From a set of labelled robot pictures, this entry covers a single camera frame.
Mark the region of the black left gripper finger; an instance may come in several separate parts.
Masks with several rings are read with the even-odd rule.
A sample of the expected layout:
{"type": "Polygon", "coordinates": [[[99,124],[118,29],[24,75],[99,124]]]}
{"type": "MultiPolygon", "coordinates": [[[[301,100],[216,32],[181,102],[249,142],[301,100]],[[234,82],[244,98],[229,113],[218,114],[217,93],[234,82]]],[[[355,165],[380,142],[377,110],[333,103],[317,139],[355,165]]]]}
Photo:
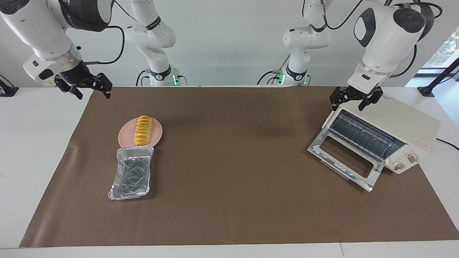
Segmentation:
{"type": "Polygon", "coordinates": [[[346,88],[336,87],[330,95],[332,110],[336,111],[338,106],[346,102],[346,88]]]}
{"type": "Polygon", "coordinates": [[[362,111],[366,106],[369,106],[370,104],[377,104],[382,95],[382,88],[375,88],[372,95],[366,95],[363,97],[361,103],[358,106],[359,111],[362,111]]]}

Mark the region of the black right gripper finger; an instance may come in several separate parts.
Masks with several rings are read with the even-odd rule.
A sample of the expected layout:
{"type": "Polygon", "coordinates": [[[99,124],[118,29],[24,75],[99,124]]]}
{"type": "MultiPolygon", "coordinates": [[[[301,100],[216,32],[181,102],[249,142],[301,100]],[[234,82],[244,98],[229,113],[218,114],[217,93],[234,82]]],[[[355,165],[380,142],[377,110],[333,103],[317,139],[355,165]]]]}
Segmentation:
{"type": "Polygon", "coordinates": [[[76,98],[78,98],[79,100],[82,100],[82,93],[76,87],[75,84],[69,85],[64,80],[54,80],[54,83],[56,84],[57,88],[59,88],[60,91],[64,93],[66,92],[70,93],[74,95],[76,98]]]}
{"type": "Polygon", "coordinates": [[[108,77],[102,72],[100,72],[96,77],[95,77],[95,88],[102,92],[105,96],[105,98],[110,99],[110,92],[113,88],[113,83],[110,82],[108,77]]]}

